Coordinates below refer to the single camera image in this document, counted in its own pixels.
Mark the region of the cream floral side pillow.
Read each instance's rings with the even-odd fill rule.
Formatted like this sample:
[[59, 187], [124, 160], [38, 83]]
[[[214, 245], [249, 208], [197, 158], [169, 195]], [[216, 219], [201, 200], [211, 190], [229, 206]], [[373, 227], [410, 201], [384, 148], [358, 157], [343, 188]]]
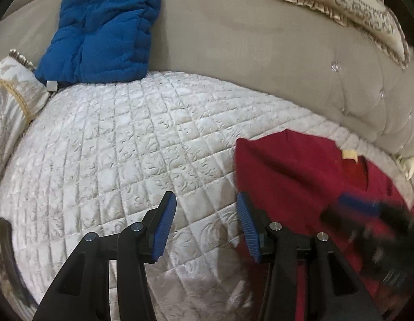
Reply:
[[16, 143], [49, 98], [23, 56], [0, 61], [0, 180]]

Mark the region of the beige tufted headboard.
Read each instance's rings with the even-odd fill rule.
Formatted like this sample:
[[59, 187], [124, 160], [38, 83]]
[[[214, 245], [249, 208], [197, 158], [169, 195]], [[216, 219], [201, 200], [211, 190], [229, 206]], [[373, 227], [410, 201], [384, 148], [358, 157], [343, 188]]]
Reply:
[[[0, 60], [35, 71], [62, 0], [4, 0]], [[414, 156], [414, 49], [401, 68], [349, 24], [282, 0], [161, 0], [148, 72], [191, 72], [289, 99], [385, 151]]]

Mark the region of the cream crumpled cloth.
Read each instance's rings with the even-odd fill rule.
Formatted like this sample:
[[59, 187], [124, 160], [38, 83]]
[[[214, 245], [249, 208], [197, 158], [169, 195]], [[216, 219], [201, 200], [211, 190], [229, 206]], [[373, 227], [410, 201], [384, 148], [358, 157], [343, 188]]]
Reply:
[[398, 156], [396, 163], [408, 181], [414, 179], [414, 156]]

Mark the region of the red knit sweater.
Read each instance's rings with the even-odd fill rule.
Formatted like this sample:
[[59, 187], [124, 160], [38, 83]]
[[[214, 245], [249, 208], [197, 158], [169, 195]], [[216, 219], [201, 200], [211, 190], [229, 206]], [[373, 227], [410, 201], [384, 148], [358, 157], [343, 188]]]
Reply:
[[[290, 130], [255, 141], [239, 139], [234, 159], [238, 193], [248, 193], [255, 208], [293, 233], [329, 235], [368, 290], [381, 320], [414, 320], [414, 284], [383, 284], [368, 275], [357, 240], [348, 240], [320, 220], [324, 210], [333, 208], [366, 223], [377, 237], [394, 237], [378, 217], [364, 216], [337, 202], [339, 195], [349, 193], [414, 215], [414, 206], [408, 208], [391, 179], [376, 165], [362, 156], [344, 156], [334, 141]], [[257, 317], [266, 274], [266, 267], [252, 259], [249, 277]]]

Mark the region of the blue quilted cushion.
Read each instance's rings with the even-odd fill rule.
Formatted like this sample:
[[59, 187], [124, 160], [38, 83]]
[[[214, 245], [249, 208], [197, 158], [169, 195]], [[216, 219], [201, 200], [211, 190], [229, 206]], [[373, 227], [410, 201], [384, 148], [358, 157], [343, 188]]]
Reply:
[[35, 77], [65, 86], [144, 78], [160, 7], [161, 0], [62, 0]]

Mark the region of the white quilted bedspread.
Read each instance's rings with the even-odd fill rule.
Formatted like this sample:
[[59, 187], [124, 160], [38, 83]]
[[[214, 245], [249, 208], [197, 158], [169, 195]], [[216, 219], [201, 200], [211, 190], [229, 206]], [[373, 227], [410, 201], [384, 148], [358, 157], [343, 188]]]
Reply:
[[408, 204], [414, 189], [393, 159], [290, 101], [182, 72], [71, 86], [31, 123], [0, 184], [16, 265], [39, 303], [88, 232], [141, 220], [178, 199], [165, 254], [147, 267], [159, 320], [249, 320], [253, 295], [236, 246], [234, 145], [291, 129], [329, 138], [374, 162]]

